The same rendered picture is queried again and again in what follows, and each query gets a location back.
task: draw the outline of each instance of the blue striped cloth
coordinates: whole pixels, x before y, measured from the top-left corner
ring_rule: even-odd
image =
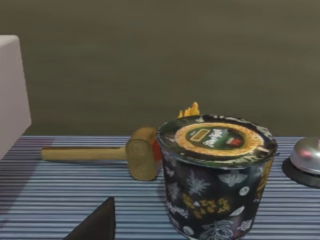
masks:
[[[23,136],[0,161],[0,240],[61,240],[107,197],[115,197],[116,240],[183,240],[169,223],[162,173],[133,180],[123,161],[43,161],[44,146],[122,146],[120,136]],[[278,137],[260,208],[245,240],[319,240],[320,190],[281,170],[299,137]]]

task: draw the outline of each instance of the round label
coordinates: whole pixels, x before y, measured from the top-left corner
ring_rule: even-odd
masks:
[[[231,123],[196,123],[179,129],[176,142],[183,148],[213,156],[240,156],[264,144],[256,132]]]

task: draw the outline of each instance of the plain background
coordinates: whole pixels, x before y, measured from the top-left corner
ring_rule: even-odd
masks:
[[[319,0],[1,0],[33,135],[129,135],[197,101],[320,135]]]

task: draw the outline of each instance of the white box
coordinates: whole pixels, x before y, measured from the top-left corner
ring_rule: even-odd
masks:
[[[0,35],[0,159],[30,125],[19,38]]]

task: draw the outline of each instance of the table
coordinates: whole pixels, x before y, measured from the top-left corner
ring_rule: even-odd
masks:
[[[107,197],[115,197],[116,240],[183,240],[162,202],[162,173],[133,180],[124,161],[42,161],[44,146],[121,146],[124,136],[22,136],[0,161],[0,239],[61,240]],[[276,157],[245,240],[320,239],[320,190],[287,178],[282,161],[299,137],[277,137]]]

